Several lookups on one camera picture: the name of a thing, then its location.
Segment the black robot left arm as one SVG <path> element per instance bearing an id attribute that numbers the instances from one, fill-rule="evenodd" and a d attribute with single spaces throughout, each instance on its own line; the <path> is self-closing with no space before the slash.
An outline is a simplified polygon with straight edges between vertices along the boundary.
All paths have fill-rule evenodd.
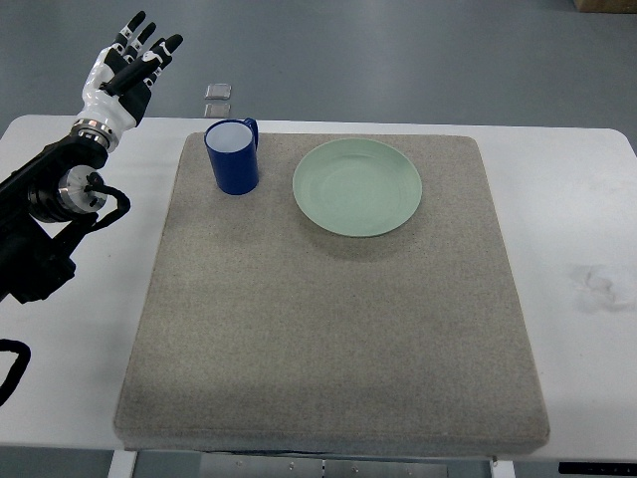
<path id="1" fill-rule="evenodd" d="M 78 119 L 1 183 L 2 298 L 49 298 L 74 278 L 71 256 L 81 241 L 130 210 L 128 197 L 99 174 L 117 145 L 111 127 Z"/>

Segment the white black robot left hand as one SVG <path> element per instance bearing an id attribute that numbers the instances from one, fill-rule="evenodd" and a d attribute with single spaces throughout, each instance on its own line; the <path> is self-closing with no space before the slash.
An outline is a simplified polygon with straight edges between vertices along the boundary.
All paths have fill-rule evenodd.
<path id="1" fill-rule="evenodd" d="M 88 137 L 112 151 L 123 134 L 142 121 L 152 89 L 182 44 L 179 34 L 146 42 L 155 32 L 146 13 L 136 13 L 98 54 L 82 91 L 83 109 L 72 134 Z"/>

